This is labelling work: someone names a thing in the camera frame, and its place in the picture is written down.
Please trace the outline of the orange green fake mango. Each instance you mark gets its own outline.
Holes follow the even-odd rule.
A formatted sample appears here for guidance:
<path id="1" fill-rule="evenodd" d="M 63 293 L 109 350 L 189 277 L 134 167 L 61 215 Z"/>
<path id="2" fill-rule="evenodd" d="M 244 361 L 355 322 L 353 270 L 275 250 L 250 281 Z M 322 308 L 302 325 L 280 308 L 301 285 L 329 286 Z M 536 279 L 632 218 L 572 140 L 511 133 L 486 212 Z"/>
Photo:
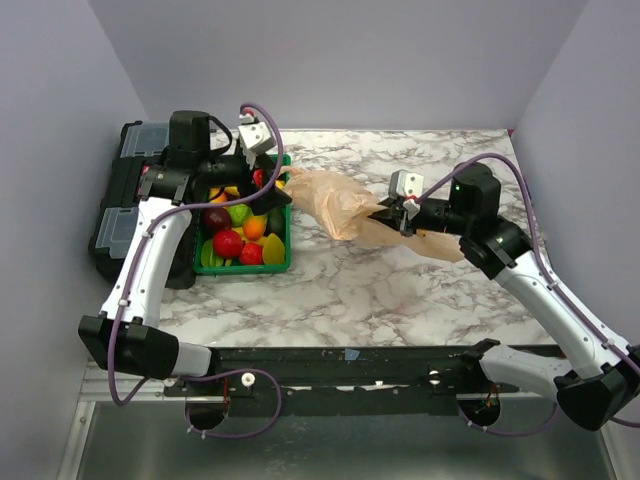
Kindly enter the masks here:
<path id="1" fill-rule="evenodd" d="M 244 236 L 249 241 L 259 240 L 265 234 L 266 228 L 266 215 L 251 215 L 245 219 L 242 225 Z"/>

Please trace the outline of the orange plastic bag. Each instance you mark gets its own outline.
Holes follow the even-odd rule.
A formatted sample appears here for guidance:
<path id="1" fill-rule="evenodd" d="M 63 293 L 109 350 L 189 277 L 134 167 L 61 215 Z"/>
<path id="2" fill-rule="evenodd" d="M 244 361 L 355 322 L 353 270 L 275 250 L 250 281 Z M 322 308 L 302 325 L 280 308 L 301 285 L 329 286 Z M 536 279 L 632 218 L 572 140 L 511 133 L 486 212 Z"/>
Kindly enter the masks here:
<path id="1" fill-rule="evenodd" d="M 326 170 L 286 166 L 284 192 L 295 208 L 310 215 L 333 240 L 368 247 L 404 246 L 414 253 L 457 263 L 463 259 L 454 236 L 426 230 L 405 237 L 370 216 L 383 210 L 376 195 L 353 178 Z"/>

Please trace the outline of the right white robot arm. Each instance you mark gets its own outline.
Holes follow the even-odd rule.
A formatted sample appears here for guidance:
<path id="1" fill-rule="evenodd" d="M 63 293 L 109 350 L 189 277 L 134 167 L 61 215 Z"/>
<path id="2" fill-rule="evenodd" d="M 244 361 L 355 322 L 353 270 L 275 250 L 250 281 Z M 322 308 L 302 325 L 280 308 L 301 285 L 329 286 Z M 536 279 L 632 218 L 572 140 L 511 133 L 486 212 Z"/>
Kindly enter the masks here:
<path id="1" fill-rule="evenodd" d="M 533 211 L 528 227 L 499 213 L 501 183 L 481 154 L 426 188 L 417 173 L 391 176 L 382 211 L 372 219 L 411 236 L 453 234 L 463 257 L 510 292 L 555 340 L 560 358 L 483 340 L 468 350 L 460 379 L 480 392 L 507 384 L 553 401 L 574 424 L 597 431 L 639 394 L 639 349 L 608 328 L 543 259 Z"/>

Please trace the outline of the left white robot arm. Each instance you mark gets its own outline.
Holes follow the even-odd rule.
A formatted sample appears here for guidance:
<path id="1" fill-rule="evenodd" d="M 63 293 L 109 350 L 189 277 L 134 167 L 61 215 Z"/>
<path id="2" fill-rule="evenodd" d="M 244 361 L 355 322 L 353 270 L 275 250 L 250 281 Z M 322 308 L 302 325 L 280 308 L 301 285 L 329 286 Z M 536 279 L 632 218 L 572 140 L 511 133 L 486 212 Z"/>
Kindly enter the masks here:
<path id="1" fill-rule="evenodd" d="M 222 380 L 210 348 L 181 342 L 159 328 L 163 290 L 184 233 L 196 210 L 210 208 L 212 187 L 236 186 L 239 202 L 264 213 L 290 203 L 275 185 L 284 145 L 271 115 L 256 103 L 239 111 L 238 133 L 212 148 L 219 120 L 202 111 L 172 114 L 157 163 L 141 176 L 135 230 L 119 276 L 98 314 L 82 317 L 78 334 L 90 356 L 109 374 L 164 380 L 187 377 L 201 395 Z"/>

